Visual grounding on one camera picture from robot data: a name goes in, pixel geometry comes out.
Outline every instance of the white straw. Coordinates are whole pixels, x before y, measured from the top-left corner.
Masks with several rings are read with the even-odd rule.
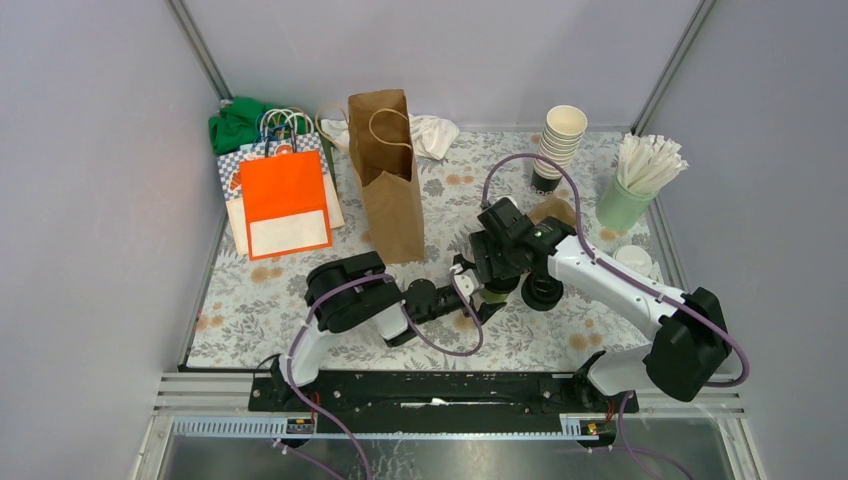
[[[680,144],[662,135],[624,136],[618,150],[616,178],[632,193],[658,192],[689,164],[677,153]]]

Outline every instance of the white cloth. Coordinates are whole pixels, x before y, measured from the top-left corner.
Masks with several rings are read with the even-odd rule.
[[[342,120],[321,120],[321,128],[337,143],[348,146],[350,133]],[[459,135],[459,127],[450,120],[433,115],[410,115],[409,133],[415,154],[441,160]]]

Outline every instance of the paper bag handle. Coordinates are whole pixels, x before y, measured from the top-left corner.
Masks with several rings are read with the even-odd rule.
[[[414,155],[414,154],[415,154],[415,149],[414,149],[414,148],[412,148],[412,145],[410,145],[410,144],[408,144],[408,143],[387,142],[387,141],[383,140],[382,138],[378,137],[376,133],[374,133],[374,128],[373,128],[373,125],[372,125],[372,124],[374,123],[374,117],[376,117],[376,116],[377,116],[377,114],[378,114],[378,113],[380,113],[380,112],[390,112],[390,113],[394,113],[395,115],[400,115],[400,116],[401,116],[401,117],[403,117],[403,118],[404,118],[407,122],[409,122],[409,118],[407,118],[407,116],[406,116],[406,115],[404,115],[404,114],[402,114],[402,113],[398,112],[397,110],[394,110],[394,109],[392,109],[392,108],[381,108],[381,109],[377,110],[376,112],[372,113],[372,114],[371,114],[371,118],[369,118],[369,119],[368,119],[368,130],[371,132],[371,135],[372,135],[372,136],[373,136],[373,137],[374,137],[374,138],[375,138],[378,142],[382,143],[383,145],[393,145],[393,146],[398,146],[398,147],[406,147],[406,148],[408,148],[408,149],[409,149],[409,150],[413,153],[413,155]]]
[[[282,123],[277,122],[278,125],[280,125],[280,124],[291,125],[291,119],[292,118],[296,119],[297,117],[303,117],[303,118],[306,119],[306,126],[307,126],[307,132],[306,133],[313,133],[315,131],[315,124],[312,123],[312,119],[309,118],[309,115],[304,113],[303,110],[301,110],[298,107],[289,107],[289,108],[272,108],[271,110],[268,110],[267,112],[265,112],[265,114],[262,116],[262,120],[259,122],[259,132],[260,132],[260,134],[262,134],[263,136],[268,135],[268,124],[270,124],[272,121],[274,121],[274,119],[276,119],[276,117],[278,115],[285,115],[285,120],[283,120]]]
[[[324,130],[321,129],[321,112],[323,112],[324,110],[326,110],[328,108],[335,108],[338,111],[342,112],[342,117],[344,117],[344,119],[345,119],[345,125],[347,125],[348,130],[350,130],[350,122],[347,120],[347,112],[345,111],[344,107],[339,105],[338,103],[328,103],[328,104],[322,106],[321,108],[319,108],[317,112],[315,112],[315,129],[318,130],[318,133],[322,137],[326,138],[327,140],[330,141],[330,143],[335,145],[336,148],[339,149],[339,151],[344,152],[347,155],[350,155],[350,150],[348,150],[347,147],[336,142],[334,139],[330,138],[330,136],[327,135],[326,133],[324,133]]]

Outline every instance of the shopping bag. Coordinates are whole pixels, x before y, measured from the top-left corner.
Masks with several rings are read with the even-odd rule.
[[[339,205],[338,195],[336,194],[336,186],[333,183],[333,176],[330,173],[330,164],[327,161],[327,156],[324,153],[324,147],[321,144],[321,137],[318,135],[318,132],[315,131],[315,124],[312,122],[312,119],[309,118],[308,115],[304,114],[302,110],[295,110],[296,111],[294,112],[291,112],[288,109],[269,110],[266,112],[265,116],[262,117],[259,130],[264,138],[273,133],[274,128],[270,127],[270,123],[272,122],[278,124],[276,127],[277,129],[289,126],[291,128],[298,128],[298,132],[301,131],[300,126],[303,126],[304,133],[296,133],[292,135],[292,138],[294,139],[294,151],[317,151],[321,155],[321,171],[324,180],[324,193],[327,197],[327,208],[330,212],[330,228],[341,227],[344,225],[344,217],[342,216],[341,206]],[[277,115],[277,112],[289,113]]]
[[[333,244],[318,152],[259,158],[240,169],[251,260]]]
[[[276,141],[272,143],[272,155],[293,152],[292,146],[288,142]],[[244,202],[241,198],[242,182],[239,167],[243,162],[263,158],[265,146],[263,144],[248,144],[242,145],[240,148],[240,150],[218,157],[218,178],[221,180],[221,189],[224,193],[224,203],[227,206],[227,217],[230,222],[230,230],[233,232],[236,252],[239,255],[246,255],[248,252],[247,231],[244,223]]]
[[[424,214],[403,90],[348,98],[350,156],[371,241],[387,264],[423,260]]]

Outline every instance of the white wall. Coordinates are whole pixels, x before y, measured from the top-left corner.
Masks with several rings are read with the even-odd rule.
[[[163,1],[0,2],[0,478],[126,478],[223,205]]]
[[[307,109],[404,88],[460,126],[538,126],[559,103],[632,124],[697,0],[188,0],[235,94]]]
[[[690,285],[750,354],[770,480],[846,468],[846,18],[844,0],[718,2],[649,126],[692,164],[661,198]]]

